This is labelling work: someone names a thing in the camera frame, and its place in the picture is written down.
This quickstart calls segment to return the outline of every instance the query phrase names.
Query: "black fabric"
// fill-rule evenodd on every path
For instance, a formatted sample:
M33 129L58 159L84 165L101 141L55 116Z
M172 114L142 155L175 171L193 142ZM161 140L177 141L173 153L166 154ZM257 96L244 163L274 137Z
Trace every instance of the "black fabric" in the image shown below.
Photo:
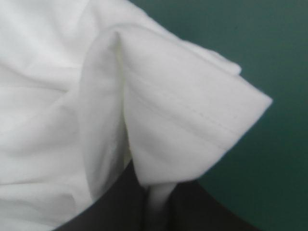
M196 181L177 185L158 224L144 224L146 198L130 163L96 203L54 231L258 231L220 205Z

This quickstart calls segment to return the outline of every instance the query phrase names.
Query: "dark surface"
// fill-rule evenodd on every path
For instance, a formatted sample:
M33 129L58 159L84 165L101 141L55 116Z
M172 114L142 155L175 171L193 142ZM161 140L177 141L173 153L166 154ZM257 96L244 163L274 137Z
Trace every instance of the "dark surface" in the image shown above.
M175 188L154 225L144 223L146 199L130 163L95 204L55 231L258 231L221 206L196 181Z
M274 99L201 179L265 231L308 230L308 1L132 0L180 38L238 63Z

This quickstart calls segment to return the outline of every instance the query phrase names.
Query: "stitching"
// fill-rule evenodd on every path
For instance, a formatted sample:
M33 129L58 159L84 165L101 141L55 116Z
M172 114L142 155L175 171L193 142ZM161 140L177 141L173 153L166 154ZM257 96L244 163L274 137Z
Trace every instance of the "stitching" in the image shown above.
M133 70L133 68L131 68L131 67L129 67L129 68L130 68L130 70L131 70L136 76L138 76L138 73L135 72L135 71ZM183 101L181 101L180 99L178 99L176 96L170 94L169 92L166 92L166 91L164 91L164 90L161 90L160 86L158 86L158 85L156 85L156 84L154 84L154 83L152 83L152 82L146 81L146 80L144 80L144 79L142 79L142 78L140 78L140 77L134 77L134 79L136 79L136 80L139 81L140 83L143 83L144 85L146 85L146 86L148 86L148 87L150 87L150 88L152 88L152 89L154 89L154 88L159 89L159 90L156 90L156 92L161 93L161 94L164 95L165 97L167 97L167 98L169 98L170 100L176 102L176 104L181 105L182 107L186 108L187 110L191 111L192 113L201 116L202 118L208 120L210 123L219 126L219 127L222 128L223 130L225 130L225 131L231 133L232 135L240 136L240 134L234 132L234 131L231 130L230 128L228 128L228 127L222 125L221 123L215 121L213 118L211 118L211 117L209 117L209 116L207 116L207 115L204 115L203 113L201 113L201 112L199 112L199 111L197 111L197 110L191 108L190 106L184 104Z
M211 141L209 138L202 137L200 134L196 133L195 130L190 129L190 128L184 126L184 124L181 123L181 122L179 122L179 120L178 120L176 117L174 117L174 116L166 116L165 114L160 113L160 110L159 110L159 108L158 108L157 106L155 106L155 105L150 106L150 104L149 104L144 98L142 98L135 90L132 89L130 92L132 92L132 93L135 95L135 97L143 104L143 106L147 107L147 108L150 109L151 111L153 111L153 112L155 112L156 114L160 115L162 118L165 118L165 119L167 119L167 120L172 120L174 123L176 123L177 125L179 125L179 127L180 127L181 129L183 129L183 130L185 130L186 132L188 132L188 133L194 135L195 137L197 137L198 140L207 140L207 141L210 142L210 144L212 144L212 145L214 145L215 147L217 147L217 148L223 150L224 152L226 152L226 151L228 150L227 148L225 148L225 147L223 147L223 146L221 146L221 145L219 145L219 144L217 144L217 143L214 143L214 142Z

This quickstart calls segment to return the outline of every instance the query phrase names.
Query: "white cloth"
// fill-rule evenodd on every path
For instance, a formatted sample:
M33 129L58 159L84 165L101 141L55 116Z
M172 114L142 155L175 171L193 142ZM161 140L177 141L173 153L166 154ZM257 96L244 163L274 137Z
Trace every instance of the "white cloth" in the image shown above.
M128 146L144 186L197 178L271 104L237 64L126 0L0 4L0 230L76 216Z

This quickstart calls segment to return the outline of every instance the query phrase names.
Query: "green background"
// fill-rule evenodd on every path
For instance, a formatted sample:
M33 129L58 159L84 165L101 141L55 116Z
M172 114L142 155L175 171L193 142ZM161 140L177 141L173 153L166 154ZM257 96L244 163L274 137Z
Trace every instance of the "green background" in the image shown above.
M264 231L308 231L308 1L132 2L180 38L238 63L274 99L202 186Z

